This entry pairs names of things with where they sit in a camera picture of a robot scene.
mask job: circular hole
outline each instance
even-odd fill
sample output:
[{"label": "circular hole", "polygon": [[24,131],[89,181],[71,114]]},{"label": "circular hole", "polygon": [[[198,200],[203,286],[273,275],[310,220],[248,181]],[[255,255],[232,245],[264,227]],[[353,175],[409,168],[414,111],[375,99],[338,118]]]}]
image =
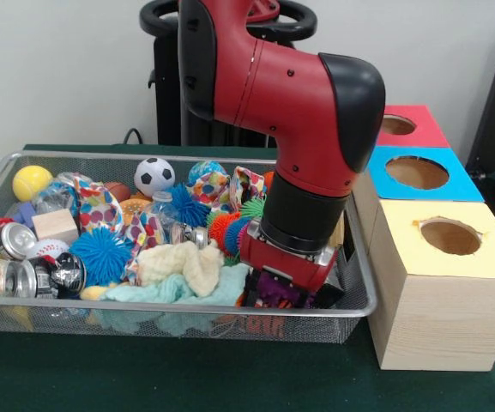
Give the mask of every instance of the circular hole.
[{"label": "circular hole", "polygon": [[402,156],[386,164],[386,172],[404,185],[429,191],[445,185],[450,175],[445,167],[430,159]]},{"label": "circular hole", "polygon": [[471,255],[480,249],[478,233],[459,221],[432,219],[420,231],[428,243],[450,255]]},{"label": "circular hole", "polygon": [[392,114],[385,114],[383,117],[383,124],[381,125],[381,130],[384,133],[400,136],[410,135],[416,128],[417,125],[408,118],[402,118]]}]

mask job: black handle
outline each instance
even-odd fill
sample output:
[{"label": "black handle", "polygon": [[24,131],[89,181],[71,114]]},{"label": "black handle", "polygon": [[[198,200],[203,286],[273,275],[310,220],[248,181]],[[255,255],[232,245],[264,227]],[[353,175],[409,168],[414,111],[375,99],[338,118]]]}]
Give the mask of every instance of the black handle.
[{"label": "black handle", "polygon": [[[154,0],[146,4],[142,7],[140,14],[142,30],[155,37],[176,33],[178,20],[162,19],[161,17],[177,11],[177,0]],[[247,25],[247,30],[259,39],[275,41],[280,44],[308,39],[316,32],[317,17],[306,6],[288,0],[280,0],[280,14],[295,21],[290,23],[280,21],[250,23]]]},{"label": "black handle", "polygon": [[280,15],[290,17],[295,21],[291,23],[280,21],[251,23],[247,25],[247,30],[259,39],[278,43],[308,39],[316,32],[316,14],[302,4],[280,0]]},{"label": "black handle", "polygon": [[139,20],[141,28],[155,37],[164,37],[178,31],[178,19],[162,19],[178,11],[177,0],[154,0],[141,9]]}]

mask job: yellow ball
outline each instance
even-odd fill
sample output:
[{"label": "yellow ball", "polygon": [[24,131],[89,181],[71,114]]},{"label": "yellow ball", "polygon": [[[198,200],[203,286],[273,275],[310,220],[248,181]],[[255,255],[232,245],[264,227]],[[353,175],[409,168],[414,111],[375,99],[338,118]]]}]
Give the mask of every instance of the yellow ball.
[{"label": "yellow ball", "polygon": [[41,166],[26,166],[13,179],[13,192],[21,202],[28,202],[51,183],[52,175]]}]

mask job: white wall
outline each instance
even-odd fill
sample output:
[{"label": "white wall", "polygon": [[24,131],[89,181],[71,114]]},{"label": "white wall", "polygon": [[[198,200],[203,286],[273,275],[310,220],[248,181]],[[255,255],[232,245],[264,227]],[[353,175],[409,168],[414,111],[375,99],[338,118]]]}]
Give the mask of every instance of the white wall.
[{"label": "white wall", "polygon": [[[155,142],[147,0],[0,0],[0,158],[26,142]],[[495,70],[495,0],[304,0],[319,18],[298,47],[354,55],[389,103],[427,104],[466,160]]]},{"label": "white wall", "polygon": [[389,104],[428,105],[468,158],[495,72],[495,0],[304,0],[316,35],[299,43],[369,60]]},{"label": "white wall", "polygon": [[0,159],[27,142],[156,142],[146,0],[0,0]]}]

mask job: black cable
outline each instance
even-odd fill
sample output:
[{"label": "black cable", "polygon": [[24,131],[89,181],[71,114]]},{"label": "black cable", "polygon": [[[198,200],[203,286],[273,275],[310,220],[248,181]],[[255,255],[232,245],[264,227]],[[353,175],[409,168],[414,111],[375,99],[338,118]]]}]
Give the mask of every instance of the black cable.
[{"label": "black cable", "polygon": [[129,129],[129,131],[125,134],[124,144],[127,144],[129,142],[130,135],[132,135],[133,133],[135,133],[136,137],[138,138],[138,144],[144,144],[144,141],[142,140],[141,132],[135,129],[134,127]]}]

